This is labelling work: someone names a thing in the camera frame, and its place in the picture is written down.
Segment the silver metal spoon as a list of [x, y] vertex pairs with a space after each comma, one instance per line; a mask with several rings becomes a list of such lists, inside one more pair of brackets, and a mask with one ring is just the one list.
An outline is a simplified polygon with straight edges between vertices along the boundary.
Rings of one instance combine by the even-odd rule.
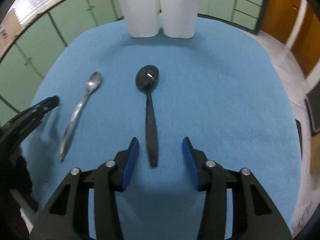
[[62, 163], [64, 162], [66, 154], [68, 152], [69, 145], [72, 140], [71, 137], [74, 133], [75, 126], [78, 121], [78, 118], [80, 117], [81, 111], [84, 108], [89, 96], [98, 89], [98, 87], [101, 84], [101, 81], [102, 81], [101, 74], [99, 72], [94, 72], [90, 76], [89, 80], [86, 82], [86, 93], [84, 94], [80, 102], [77, 104], [75, 110], [73, 111], [61, 139], [59, 158]]

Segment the black plastic spoon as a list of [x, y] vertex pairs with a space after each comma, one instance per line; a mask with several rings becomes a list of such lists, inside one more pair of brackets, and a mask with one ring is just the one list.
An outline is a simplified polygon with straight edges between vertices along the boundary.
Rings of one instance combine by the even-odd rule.
[[136, 87], [146, 94], [145, 142], [150, 166], [158, 166], [158, 136], [156, 119], [152, 103], [152, 89], [157, 82], [159, 70], [154, 65], [146, 65], [138, 71]]

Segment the brown wooden door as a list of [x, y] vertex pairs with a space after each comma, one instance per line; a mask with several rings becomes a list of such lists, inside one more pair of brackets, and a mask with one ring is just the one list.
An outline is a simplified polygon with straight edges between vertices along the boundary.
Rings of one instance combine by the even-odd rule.
[[319, 19], [308, 3], [304, 20], [291, 51], [304, 77], [315, 68], [319, 60]]
[[285, 44], [299, 12], [301, 0], [268, 0], [261, 30]]

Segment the white double utensil holder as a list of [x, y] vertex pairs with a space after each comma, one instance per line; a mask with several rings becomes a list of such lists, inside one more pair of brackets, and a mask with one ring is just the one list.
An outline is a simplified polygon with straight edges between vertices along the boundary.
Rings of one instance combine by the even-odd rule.
[[131, 37], [189, 39], [195, 35], [199, 0], [118, 0]]

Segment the blue table mat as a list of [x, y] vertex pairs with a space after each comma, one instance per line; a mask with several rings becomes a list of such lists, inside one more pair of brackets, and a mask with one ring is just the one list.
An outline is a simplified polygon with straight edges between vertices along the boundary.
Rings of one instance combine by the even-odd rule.
[[[158, 166], [145, 142], [146, 94], [140, 68], [159, 70], [151, 95]], [[61, 139], [94, 72], [89, 96], [62, 163]], [[192, 184], [182, 154], [185, 137], [222, 167], [249, 168], [292, 226], [300, 185], [295, 118], [268, 52], [241, 30], [199, 18], [191, 39], [132, 38], [124, 21], [89, 29], [59, 56], [33, 103], [57, 95], [60, 105], [22, 145], [40, 207], [74, 167], [92, 170], [137, 138], [140, 152], [129, 187], [116, 195], [126, 239], [195, 239], [205, 194]]]

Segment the black glass cabinet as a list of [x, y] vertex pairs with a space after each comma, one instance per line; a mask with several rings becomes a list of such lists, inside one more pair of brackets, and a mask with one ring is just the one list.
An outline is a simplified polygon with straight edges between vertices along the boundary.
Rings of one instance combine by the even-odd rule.
[[310, 120], [311, 135], [319, 133], [320, 127], [320, 83], [318, 82], [305, 97], [305, 103]]

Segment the green lower kitchen cabinets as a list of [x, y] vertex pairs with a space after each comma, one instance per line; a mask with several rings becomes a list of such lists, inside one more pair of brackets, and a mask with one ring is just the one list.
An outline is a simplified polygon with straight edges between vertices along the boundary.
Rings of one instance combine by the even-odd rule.
[[[268, 0], [200, 0], [199, 16], [256, 34]], [[26, 109], [63, 50], [88, 29], [121, 20], [118, 0], [61, 0], [16, 31], [1, 50], [1, 123]]]

